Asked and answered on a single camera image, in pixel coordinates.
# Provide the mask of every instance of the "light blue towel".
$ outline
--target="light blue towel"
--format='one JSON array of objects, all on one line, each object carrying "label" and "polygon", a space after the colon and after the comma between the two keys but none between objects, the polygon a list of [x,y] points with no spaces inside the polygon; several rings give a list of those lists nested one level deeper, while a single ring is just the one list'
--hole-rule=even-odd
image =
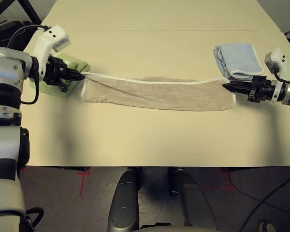
[{"label": "light blue towel", "polygon": [[223,76],[238,80],[251,80],[264,69],[252,44],[229,43],[215,47],[215,58]]}]

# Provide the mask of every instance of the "folded green towel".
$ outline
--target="folded green towel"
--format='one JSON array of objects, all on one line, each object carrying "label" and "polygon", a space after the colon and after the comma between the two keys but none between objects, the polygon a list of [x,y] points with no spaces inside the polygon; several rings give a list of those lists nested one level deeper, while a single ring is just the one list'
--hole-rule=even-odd
[{"label": "folded green towel", "polygon": [[[90,70],[90,65],[87,62],[81,59],[75,58],[73,56],[70,56],[68,54],[60,53],[56,55],[55,57],[62,59],[67,64],[69,69],[75,69],[79,72],[88,72]],[[79,81],[70,82],[68,84],[68,90],[64,93],[64,92],[61,92],[57,86],[50,86],[50,85],[47,85],[44,81],[41,81],[40,92],[66,98],[69,96],[70,93],[72,93],[72,91],[78,85],[78,83]],[[32,88],[35,88],[35,85],[33,82],[30,82],[30,86]]]}]

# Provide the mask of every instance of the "chair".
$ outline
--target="chair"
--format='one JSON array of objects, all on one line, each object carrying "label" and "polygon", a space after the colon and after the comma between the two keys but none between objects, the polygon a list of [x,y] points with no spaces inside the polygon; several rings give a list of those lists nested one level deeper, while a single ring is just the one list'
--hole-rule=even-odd
[{"label": "chair", "polygon": [[179,194],[184,226],[156,223],[154,226],[139,228],[138,191],[140,173],[137,168],[129,168],[121,176],[108,217],[108,232],[212,232],[217,223],[213,211],[202,189],[193,177],[183,169],[169,168],[169,193]]}]

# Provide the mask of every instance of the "gray carpet floor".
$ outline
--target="gray carpet floor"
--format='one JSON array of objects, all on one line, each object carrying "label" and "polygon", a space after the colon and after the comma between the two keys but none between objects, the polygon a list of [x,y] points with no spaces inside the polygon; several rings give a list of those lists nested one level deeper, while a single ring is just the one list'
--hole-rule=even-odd
[{"label": "gray carpet floor", "polygon": [[[21,172],[26,207],[43,207],[45,215],[38,232],[105,232],[108,211],[116,184],[125,167],[92,167],[88,175],[50,167],[28,167]],[[222,232],[237,232],[258,204],[232,189],[221,168],[186,168],[203,187]],[[183,225],[178,198],[168,194],[167,168],[143,168],[144,182],[139,191],[140,225],[170,222]],[[231,173],[233,183],[243,192],[262,199],[290,177],[290,167],[269,167]],[[268,201],[290,211],[290,182]],[[262,220],[278,232],[290,232],[290,215],[262,205],[245,231],[257,232]]]}]

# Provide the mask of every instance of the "beige tabletop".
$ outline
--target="beige tabletop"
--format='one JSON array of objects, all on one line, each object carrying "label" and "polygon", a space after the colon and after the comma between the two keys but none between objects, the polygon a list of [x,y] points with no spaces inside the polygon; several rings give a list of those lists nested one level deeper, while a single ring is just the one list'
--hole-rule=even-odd
[{"label": "beige tabletop", "polygon": [[[262,64],[281,47],[290,79],[290,44],[255,0],[58,0],[43,24],[61,25],[72,42],[63,52],[96,73],[206,80],[222,76],[216,45],[252,43]],[[80,90],[21,106],[29,165],[290,165],[290,106],[238,95],[226,111],[167,111],[82,102]],[[33,98],[26,81],[22,100]]]}]

